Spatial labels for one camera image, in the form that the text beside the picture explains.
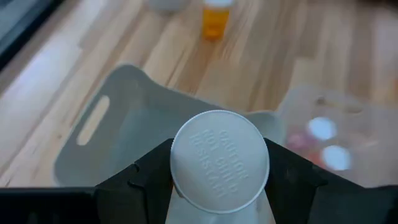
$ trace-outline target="white object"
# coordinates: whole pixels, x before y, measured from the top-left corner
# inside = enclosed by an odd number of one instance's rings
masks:
[[[346,170],[351,167],[351,155],[341,146],[328,146],[322,150],[322,160],[333,170]]]
[[[266,192],[255,202],[233,214],[218,215],[192,206],[173,189],[165,224],[268,224],[272,220]]]
[[[252,204],[269,175],[269,155],[258,129],[230,111],[207,111],[187,121],[172,144],[170,168],[180,194],[217,214]]]
[[[234,0],[205,0],[205,5],[209,7],[231,7],[234,3]]]
[[[336,136],[336,124],[329,118],[317,117],[307,125],[308,132],[318,140],[326,141]]]
[[[188,5],[190,0],[147,0],[147,2],[154,9],[175,12]]]

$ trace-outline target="gray plastic tray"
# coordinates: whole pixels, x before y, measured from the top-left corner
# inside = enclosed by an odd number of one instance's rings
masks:
[[[103,96],[109,98],[108,110],[90,140],[78,145],[80,131]],[[219,109],[222,107],[156,84],[132,65],[123,65],[105,80],[81,115],[55,162],[55,177],[62,186],[96,185],[174,138],[191,117]],[[284,128],[272,112],[245,117],[264,137],[282,144]]]

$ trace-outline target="white bottle cap on orange bottle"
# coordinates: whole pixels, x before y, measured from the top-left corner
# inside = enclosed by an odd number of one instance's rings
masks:
[[[203,38],[220,40],[228,23],[229,12],[234,0],[204,0]]]
[[[205,0],[206,6],[210,7],[231,7],[234,0]]]

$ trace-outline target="dark floor edge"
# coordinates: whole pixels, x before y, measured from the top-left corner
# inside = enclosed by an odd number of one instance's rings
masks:
[[[40,26],[61,5],[64,0],[38,2],[15,26],[0,40],[0,72],[32,38]]]

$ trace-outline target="white bottle cap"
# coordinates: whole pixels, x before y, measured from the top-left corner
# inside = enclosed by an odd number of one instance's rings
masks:
[[[192,205],[232,213],[264,190],[269,155],[258,129],[230,111],[207,111],[187,121],[172,144],[174,184]]]
[[[234,0],[205,0],[205,5],[210,7],[230,7]]]

